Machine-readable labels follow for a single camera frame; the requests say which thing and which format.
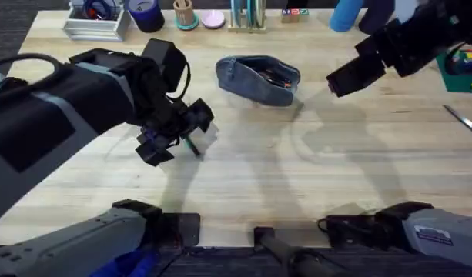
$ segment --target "scissors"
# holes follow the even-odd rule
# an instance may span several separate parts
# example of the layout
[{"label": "scissors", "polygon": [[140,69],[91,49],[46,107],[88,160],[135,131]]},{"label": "scissors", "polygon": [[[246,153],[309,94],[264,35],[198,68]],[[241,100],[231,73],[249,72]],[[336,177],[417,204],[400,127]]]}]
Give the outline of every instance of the scissors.
[{"label": "scissors", "polygon": [[457,111],[453,110],[449,105],[443,105],[443,107],[451,114],[453,115],[456,119],[458,119],[461,123],[463,123],[465,126],[467,126],[471,131],[472,131],[472,121],[469,120],[468,118],[460,115]]}]

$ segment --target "denim pouch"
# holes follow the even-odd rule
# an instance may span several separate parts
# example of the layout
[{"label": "denim pouch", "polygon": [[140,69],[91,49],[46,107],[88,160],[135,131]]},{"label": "denim pouch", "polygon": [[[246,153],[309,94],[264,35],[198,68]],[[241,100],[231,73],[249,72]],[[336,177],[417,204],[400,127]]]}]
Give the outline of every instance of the denim pouch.
[{"label": "denim pouch", "polygon": [[[269,70],[289,81],[289,87],[273,85],[259,72]],[[300,72],[297,68],[265,55],[233,56],[216,64],[219,87],[255,102],[286,107],[292,104]]]}]

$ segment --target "small box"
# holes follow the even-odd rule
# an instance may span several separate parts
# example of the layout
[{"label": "small box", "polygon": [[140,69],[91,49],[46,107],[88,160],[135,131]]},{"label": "small box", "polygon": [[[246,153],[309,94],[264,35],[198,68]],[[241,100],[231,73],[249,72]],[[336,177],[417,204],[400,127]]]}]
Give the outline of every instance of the small box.
[{"label": "small box", "polygon": [[114,13],[115,20],[86,19],[82,13],[83,0],[71,0],[68,18],[62,30],[72,40],[122,42],[131,22],[131,16],[123,8],[123,0],[105,0]]},{"label": "small box", "polygon": [[290,22],[296,23],[299,22],[300,10],[298,8],[293,8],[290,10]]},{"label": "small box", "polygon": [[307,22],[310,18],[310,10],[307,8],[300,9],[299,22]]},{"label": "small box", "polygon": [[282,10],[282,23],[290,23],[290,10],[289,9]]}]

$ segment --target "white container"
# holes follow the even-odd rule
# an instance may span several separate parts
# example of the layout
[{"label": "white container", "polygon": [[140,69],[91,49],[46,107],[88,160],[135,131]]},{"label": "white container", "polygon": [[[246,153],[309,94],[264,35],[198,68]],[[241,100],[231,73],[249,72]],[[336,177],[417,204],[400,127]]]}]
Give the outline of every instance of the white container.
[{"label": "white container", "polygon": [[63,31],[73,40],[123,42],[131,22],[131,16],[123,8],[122,0],[105,0],[117,16],[113,20],[77,19],[82,14],[83,0],[71,0],[68,18]]}]

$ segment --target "wood grain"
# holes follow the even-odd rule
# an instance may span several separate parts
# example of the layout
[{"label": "wood grain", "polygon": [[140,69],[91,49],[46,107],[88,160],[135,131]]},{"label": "wood grain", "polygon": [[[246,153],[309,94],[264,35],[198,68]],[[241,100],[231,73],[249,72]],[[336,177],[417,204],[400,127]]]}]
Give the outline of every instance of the wood grain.
[{"label": "wood grain", "polygon": [[[175,42],[192,66],[186,101],[203,98],[219,131],[202,161],[180,146],[175,160],[153,168],[135,153],[136,127],[110,130],[8,212],[0,244],[82,221],[127,198],[167,212],[198,212],[200,245],[217,246],[249,245],[255,225],[272,225],[295,244],[325,245],[316,219],[406,200],[472,215],[472,133],[442,107],[472,119],[472,95],[447,93],[433,63],[404,79],[389,71],[368,89],[335,98],[325,77],[356,56],[353,47],[364,35],[330,31],[330,11],[311,11],[309,22],[296,24],[281,24],[279,13],[267,11],[269,31],[256,35],[201,26],[182,32],[174,12],[164,11],[161,31],[132,26],[117,43],[70,41],[59,29],[66,12],[39,12],[21,52],[65,62],[91,48],[140,54],[150,38]],[[293,106],[264,107],[218,87],[219,59],[257,54],[302,72]],[[49,71],[43,63],[20,62],[11,75],[35,80]]]}]

